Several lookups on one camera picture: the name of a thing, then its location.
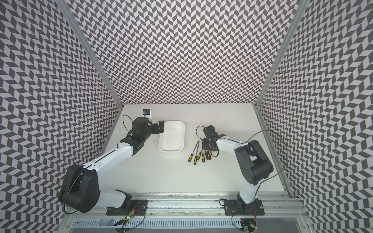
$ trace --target black mounting plate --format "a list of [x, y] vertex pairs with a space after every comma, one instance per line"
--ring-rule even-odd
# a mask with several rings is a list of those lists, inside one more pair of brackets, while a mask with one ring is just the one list
[[[136, 213], [136, 216], [144, 216], [145, 210], [148, 207], [148, 200], [132, 200], [131, 205], [136, 207], [136, 210], [140, 211], [140, 213]], [[115, 216], [115, 215], [128, 215], [126, 210], [123, 208], [107, 208], [106, 215], [107, 216]]]
[[257, 216], [263, 216], [264, 215], [263, 204], [262, 204], [261, 200], [259, 200], [259, 199], [257, 199], [256, 201], [258, 203], [258, 207], [255, 210], [253, 210], [252, 212], [250, 212], [248, 214], [242, 214], [242, 213], [239, 212], [236, 199], [235, 200], [224, 200], [225, 215], [226, 216], [232, 216], [233, 214], [235, 214], [235, 215], [252, 215], [252, 216], [254, 216], [255, 215], [254, 211], [256, 211]]

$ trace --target yellow and black screwdriver handle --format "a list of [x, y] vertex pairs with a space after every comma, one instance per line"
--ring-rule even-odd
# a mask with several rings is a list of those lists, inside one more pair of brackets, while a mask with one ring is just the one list
[[202, 162], [205, 162], [205, 153], [202, 153]]
[[202, 154], [203, 154], [203, 151], [200, 151], [200, 153], [198, 154], [197, 160], [200, 160]]
[[211, 155], [210, 155], [210, 152], [209, 152], [209, 151], [206, 151], [206, 158], [207, 158], [208, 160], [211, 159]]
[[190, 157], [189, 157], [189, 159], [188, 159], [188, 162], [192, 161], [193, 155], [194, 155], [194, 153], [191, 153], [191, 154], [190, 154]]

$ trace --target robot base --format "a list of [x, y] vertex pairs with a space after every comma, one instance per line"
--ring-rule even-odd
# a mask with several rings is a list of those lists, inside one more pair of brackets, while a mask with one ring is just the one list
[[246, 205], [247, 206], [245, 207], [245, 209], [249, 210], [250, 212], [241, 211], [238, 207], [237, 200], [224, 200], [225, 215], [232, 216], [236, 213], [240, 213], [237, 215], [255, 215], [254, 211], [256, 212], [257, 216], [264, 215], [264, 208], [261, 200], [256, 199], [256, 201]]
[[[140, 213], [136, 213], [136, 216], [144, 216], [145, 215], [145, 210], [146, 208], [148, 207], [148, 200], [132, 200], [131, 202], [131, 205], [132, 207], [136, 207], [136, 209], [138, 211], [140, 211]], [[106, 215], [107, 216], [119, 216], [119, 215], [128, 215], [129, 210], [127, 210], [128, 208], [124, 208], [124, 207], [120, 207], [120, 208], [108, 208], [107, 211], [106, 211]]]

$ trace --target screwdriver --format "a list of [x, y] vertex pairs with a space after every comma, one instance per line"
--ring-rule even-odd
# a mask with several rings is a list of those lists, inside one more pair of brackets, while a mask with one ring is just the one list
[[197, 160], [200, 160], [202, 154], [203, 154], [203, 148], [201, 148], [201, 151], [200, 151], [200, 153], [199, 153], [199, 155], [197, 157]]
[[188, 162], [192, 161], [192, 158], [193, 158], [193, 155], [194, 155], [194, 150], [195, 150], [196, 148], [197, 148], [196, 152], [198, 152], [198, 147], [199, 147], [199, 145], [200, 145], [200, 141], [198, 140], [198, 142], [196, 143], [196, 145], [195, 145], [195, 147], [194, 147], [194, 149], [193, 149], [193, 152], [190, 154], [190, 157], [189, 157], [189, 159], [188, 159]]
[[202, 162], [205, 162], [205, 154], [202, 153]]
[[[198, 147], [200, 147], [200, 141], [198, 140], [198, 142], [197, 142], [197, 150], [195, 151], [196, 153], [198, 152]], [[196, 165], [197, 164], [197, 154], [194, 156], [194, 163], [193, 163], [194, 165]]]
[[206, 151], [206, 158], [207, 158], [208, 160], [211, 159], [211, 156], [210, 156], [210, 152], [209, 152], [209, 151]]

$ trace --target black bracket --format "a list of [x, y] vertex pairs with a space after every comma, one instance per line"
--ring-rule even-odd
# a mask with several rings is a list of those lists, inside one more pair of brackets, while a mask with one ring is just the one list
[[224, 211], [226, 216], [232, 216], [235, 215], [252, 215], [255, 216], [254, 211], [256, 212], [257, 216], [263, 216], [264, 215], [264, 208], [261, 200], [257, 199], [255, 202], [255, 208], [251, 212], [248, 213], [241, 213], [238, 208], [237, 200], [224, 200]]

